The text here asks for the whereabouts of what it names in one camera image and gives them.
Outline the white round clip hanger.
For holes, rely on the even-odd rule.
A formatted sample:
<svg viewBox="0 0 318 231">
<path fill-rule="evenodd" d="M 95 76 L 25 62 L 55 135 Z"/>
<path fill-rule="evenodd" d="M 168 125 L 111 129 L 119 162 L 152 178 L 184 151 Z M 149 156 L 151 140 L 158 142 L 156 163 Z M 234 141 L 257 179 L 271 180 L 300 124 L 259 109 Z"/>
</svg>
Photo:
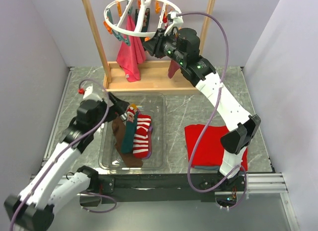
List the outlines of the white round clip hanger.
<svg viewBox="0 0 318 231">
<path fill-rule="evenodd" d="M 151 38 L 155 32 L 146 32 L 144 28 L 149 24 L 151 6 L 155 8 L 155 15 L 158 16 L 157 29 L 167 29 L 170 22 L 167 14 L 171 11 L 178 11 L 180 8 L 168 0 L 115 0 L 104 9 L 104 26 L 118 41 L 129 44 L 128 36 Z M 135 29 L 128 30 L 122 26 L 130 14 L 135 15 Z"/>
</svg>

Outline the wooden hanger stand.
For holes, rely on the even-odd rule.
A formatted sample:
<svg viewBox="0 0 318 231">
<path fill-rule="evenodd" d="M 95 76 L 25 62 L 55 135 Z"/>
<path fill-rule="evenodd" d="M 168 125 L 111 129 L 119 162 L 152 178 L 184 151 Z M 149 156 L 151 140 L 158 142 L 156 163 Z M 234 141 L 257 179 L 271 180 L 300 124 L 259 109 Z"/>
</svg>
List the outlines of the wooden hanger stand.
<svg viewBox="0 0 318 231">
<path fill-rule="evenodd" d="M 121 3 L 122 1 L 126 0 L 115 0 L 111 2 L 105 9 L 108 10 L 112 8 L 115 4 Z M 145 33 L 141 31 L 140 22 L 138 22 L 136 25 L 137 31 L 130 32 L 121 28 L 121 24 L 123 23 L 124 18 L 126 17 L 129 8 L 132 6 L 134 1 L 138 2 L 140 12 L 146 12 L 146 8 L 150 6 L 153 0 L 127 1 L 128 3 L 125 7 L 125 10 L 119 11 L 120 18 L 117 24 L 112 24 L 112 22 L 109 20 L 110 17 L 107 16 L 106 12 L 104 13 L 105 23 L 112 29 L 112 34 L 114 35 L 116 32 L 118 32 L 121 34 L 127 34 L 129 36 L 153 36 L 153 32 Z M 168 0 L 158 1 L 160 3 L 160 17 L 158 27 L 161 27 L 163 15 L 165 13 L 165 8 L 167 6 L 171 7 L 176 11 L 180 11 L 180 9 Z M 194 92 L 194 88 L 192 87 L 192 85 L 189 82 L 187 82 L 181 75 L 177 75 L 176 78 L 172 79 L 168 78 L 167 75 L 164 75 L 164 73 L 168 71 L 168 67 L 170 65 L 169 61 L 146 61 L 139 65 L 139 69 L 142 76 L 141 80 L 138 82 L 127 82 L 124 78 L 124 75 L 122 74 L 123 69 L 120 68 L 118 63 L 107 61 L 90 0 L 82 0 L 82 4 L 86 12 L 86 16 L 92 31 L 92 35 L 94 37 L 94 41 L 99 53 L 100 60 L 102 62 L 102 66 L 104 69 L 103 85 L 107 89 L 109 89 L 111 92 L 158 91 L 167 94 L 187 94 Z"/>
</svg>

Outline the red folded cloth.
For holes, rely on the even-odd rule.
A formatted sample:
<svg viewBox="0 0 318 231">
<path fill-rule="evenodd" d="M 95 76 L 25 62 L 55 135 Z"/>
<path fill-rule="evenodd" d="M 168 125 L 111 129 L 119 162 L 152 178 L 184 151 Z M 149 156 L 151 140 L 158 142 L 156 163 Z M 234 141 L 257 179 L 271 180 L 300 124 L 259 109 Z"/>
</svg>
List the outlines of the red folded cloth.
<svg viewBox="0 0 318 231">
<path fill-rule="evenodd" d="M 191 157 L 196 141 L 204 128 L 203 124 L 189 125 L 184 128 L 188 157 Z M 222 164 L 224 149 L 220 139 L 229 131 L 226 126 L 209 126 L 200 140 L 192 161 L 192 168 L 215 168 Z"/>
</svg>

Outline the pink cloth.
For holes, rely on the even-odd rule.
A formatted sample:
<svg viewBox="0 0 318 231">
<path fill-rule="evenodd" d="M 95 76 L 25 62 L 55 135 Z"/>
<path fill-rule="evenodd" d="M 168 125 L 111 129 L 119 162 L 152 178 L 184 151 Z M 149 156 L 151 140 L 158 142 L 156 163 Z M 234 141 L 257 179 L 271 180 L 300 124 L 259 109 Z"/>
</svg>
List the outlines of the pink cloth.
<svg viewBox="0 0 318 231">
<path fill-rule="evenodd" d="M 146 53 L 139 37 L 128 36 L 130 46 L 122 42 L 116 62 L 123 69 L 128 82 L 141 80 L 138 65 L 146 60 Z"/>
</svg>

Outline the red white striped sock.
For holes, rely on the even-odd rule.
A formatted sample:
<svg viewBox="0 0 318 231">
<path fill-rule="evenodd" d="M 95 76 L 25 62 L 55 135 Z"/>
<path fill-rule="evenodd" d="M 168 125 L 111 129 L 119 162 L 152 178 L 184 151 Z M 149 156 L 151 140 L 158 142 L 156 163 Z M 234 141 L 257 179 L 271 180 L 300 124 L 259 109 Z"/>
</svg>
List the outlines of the red white striped sock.
<svg viewBox="0 0 318 231">
<path fill-rule="evenodd" d="M 133 155 L 136 158 L 147 159 L 150 156 L 151 123 L 151 116 L 143 114 L 138 115 L 132 150 Z"/>
</svg>

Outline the brown sock with striped cuff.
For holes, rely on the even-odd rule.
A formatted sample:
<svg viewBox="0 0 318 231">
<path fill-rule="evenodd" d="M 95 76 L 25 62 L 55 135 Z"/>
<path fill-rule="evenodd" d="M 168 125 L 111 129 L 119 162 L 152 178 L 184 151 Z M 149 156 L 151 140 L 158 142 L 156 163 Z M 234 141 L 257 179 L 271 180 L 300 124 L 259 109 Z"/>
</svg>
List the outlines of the brown sock with striped cuff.
<svg viewBox="0 0 318 231">
<path fill-rule="evenodd" d="M 133 154 L 131 154 L 131 153 L 123 154 L 120 150 L 120 148 L 121 148 L 120 143 L 116 142 L 114 146 L 115 146 L 117 152 L 119 153 L 119 155 L 121 156 L 126 167 L 128 167 L 128 168 L 140 168 L 143 166 L 143 161 L 140 158 L 134 157 Z"/>
</svg>

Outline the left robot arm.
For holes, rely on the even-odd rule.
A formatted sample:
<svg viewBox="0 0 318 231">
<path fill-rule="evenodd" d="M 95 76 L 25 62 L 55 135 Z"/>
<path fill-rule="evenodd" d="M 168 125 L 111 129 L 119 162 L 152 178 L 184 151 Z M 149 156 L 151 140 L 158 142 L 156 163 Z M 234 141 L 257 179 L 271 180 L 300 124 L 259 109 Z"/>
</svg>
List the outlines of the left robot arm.
<svg viewBox="0 0 318 231">
<path fill-rule="evenodd" d="M 85 165 L 62 186 L 58 186 L 58 182 L 93 141 L 94 133 L 103 123 L 126 116 L 127 101 L 112 93 L 106 97 L 103 99 L 95 93 L 83 97 L 76 116 L 63 131 L 49 160 L 17 196 L 6 198 L 4 207 L 10 219 L 10 230 L 19 225 L 29 231 L 46 231 L 55 214 L 78 193 L 98 195 L 99 174 Z"/>
</svg>

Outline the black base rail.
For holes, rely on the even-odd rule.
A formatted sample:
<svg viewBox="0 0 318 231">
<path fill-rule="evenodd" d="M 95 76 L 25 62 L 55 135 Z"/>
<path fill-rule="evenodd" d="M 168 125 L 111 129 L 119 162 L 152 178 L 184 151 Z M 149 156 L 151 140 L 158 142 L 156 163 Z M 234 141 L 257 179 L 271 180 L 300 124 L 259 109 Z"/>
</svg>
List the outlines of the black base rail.
<svg viewBox="0 0 318 231">
<path fill-rule="evenodd" d="M 118 202 L 215 202 L 217 192 L 241 192 L 244 185 L 244 177 L 238 176 L 213 191 L 199 193 L 190 187 L 186 174 L 100 174 L 87 191 L 109 195 Z"/>
</svg>

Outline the dark teal santa sock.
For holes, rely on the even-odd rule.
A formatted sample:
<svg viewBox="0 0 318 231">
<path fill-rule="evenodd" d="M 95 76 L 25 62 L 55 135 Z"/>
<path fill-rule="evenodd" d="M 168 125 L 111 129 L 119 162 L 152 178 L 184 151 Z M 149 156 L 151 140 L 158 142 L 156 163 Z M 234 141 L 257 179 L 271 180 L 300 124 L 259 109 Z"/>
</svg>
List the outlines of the dark teal santa sock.
<svg viewBox="0 0 318 231">
<path fill-rule="evenodd" d="M 121 152 L 128 154 L 132 152 L 134 135 L 137 129 L 138 109 L 135 104 L 131 104 L 127 111 L 126 132 L 121 146 Z"/>
</svg>

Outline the maroon purple ribbed sock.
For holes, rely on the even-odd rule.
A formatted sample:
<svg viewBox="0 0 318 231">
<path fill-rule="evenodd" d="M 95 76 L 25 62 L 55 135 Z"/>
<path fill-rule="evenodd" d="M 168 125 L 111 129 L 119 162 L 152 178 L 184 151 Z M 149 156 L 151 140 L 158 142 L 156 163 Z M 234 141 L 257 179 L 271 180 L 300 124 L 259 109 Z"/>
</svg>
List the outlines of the maroon purple ribbed sock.
<svg viewBox="0 0 318 231">
<path fill-rule="evenodd" d="M 151 151 L 151 153 L 152 153 L 152 124 L 151 124 L 151 127 L 150 127 L 150 132 L 151 132 L 151 134 L 150 134 L 150 151 Z"/>
</svg>

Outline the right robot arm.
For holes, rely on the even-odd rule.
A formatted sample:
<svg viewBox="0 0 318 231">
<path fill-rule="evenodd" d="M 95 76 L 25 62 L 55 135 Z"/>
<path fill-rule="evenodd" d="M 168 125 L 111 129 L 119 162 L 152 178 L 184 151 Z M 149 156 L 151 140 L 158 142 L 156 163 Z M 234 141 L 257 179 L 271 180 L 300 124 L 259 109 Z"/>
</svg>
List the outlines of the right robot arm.
<svg viewBox="0 0 318 231">
<path fill-rule="evenodd" d="M 254 138 L 261 119 L 245 110 L 224 86 L 214 66 L 199 52 L 200 38 L 191 28 L 167 33 L 159 28 L 155 35 L 142 43 L 144 49 L 156 58 L 172 59 L 182 75 L 216 108 L 228 129 L 220 138 L 224 150 L 218 173 L 218 185 L 229 191 L 236 184 L 243 154 Z"/>
</svg>

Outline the clear plastic tray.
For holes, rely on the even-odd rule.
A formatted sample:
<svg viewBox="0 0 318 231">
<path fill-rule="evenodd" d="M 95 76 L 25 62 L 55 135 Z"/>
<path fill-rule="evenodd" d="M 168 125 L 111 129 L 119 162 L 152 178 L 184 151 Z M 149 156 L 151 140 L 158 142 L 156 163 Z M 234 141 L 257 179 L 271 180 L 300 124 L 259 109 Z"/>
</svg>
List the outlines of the clear plastic tray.
<svg viewBox="0 0 318 231">
<path fill-rule="evenodd" d="M 103 132 L 99 166 L 111 173 L 161 170 L 166 163 L 166 106 L 160 93 L 116 93 L 128 114 Z"/>
</svg>

